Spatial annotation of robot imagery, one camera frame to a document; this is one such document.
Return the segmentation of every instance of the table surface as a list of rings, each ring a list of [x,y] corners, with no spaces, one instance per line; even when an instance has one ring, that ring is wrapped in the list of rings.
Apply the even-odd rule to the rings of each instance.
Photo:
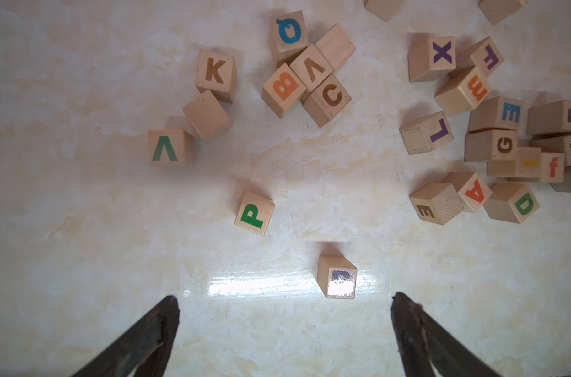
[[[532,185],[522,225],[480,210],[442,227],[408,199],[485,173],[463,162],[468,113],[454,141],[405,151],[399,127],[439,111],[447,80],[408,82],[427,33],[458,51],[491,36],[491,96],[571,99],[571,0],[496,26],[477,3],[407,0],[384,22],[361,0],[0,0],[0,376],[70,375],[168,294],[167,376],[402,376],[397,291],[505,376],[571,374],[571,194]],[[295,10],[311,41],[338,22],[357,46],[337,73],[353,101],[323,128],[261,100],[268,20]],[[196,141],[191,170],[150,167],[148,129],[191,129],[201,48],[235,57],[234,126]],[[265,237],[233,225],[248,189],[274,200]],[[354,300],[321,293],[325,249],[358,267]]]

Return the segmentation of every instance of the pile of blocks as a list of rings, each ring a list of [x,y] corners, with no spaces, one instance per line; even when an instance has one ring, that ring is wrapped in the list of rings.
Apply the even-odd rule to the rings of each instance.
[[[200,50],[196,87],[200,95],[183,107],[183,114],[207,142],[227,132],[233,122],[219,101],[233,103],[237,69],[233,56]],[[187,167],[195,164],[194,138],[185,130],[149,130],[149,162],[152,166]]]
[[[268,41],[277,71],[262,86],[262,99],[277,117],[302,100],[322,127],[352,101],[334,73],[356,47],[338,24],[311,44],[302,12],[286,13],[271,19]]]

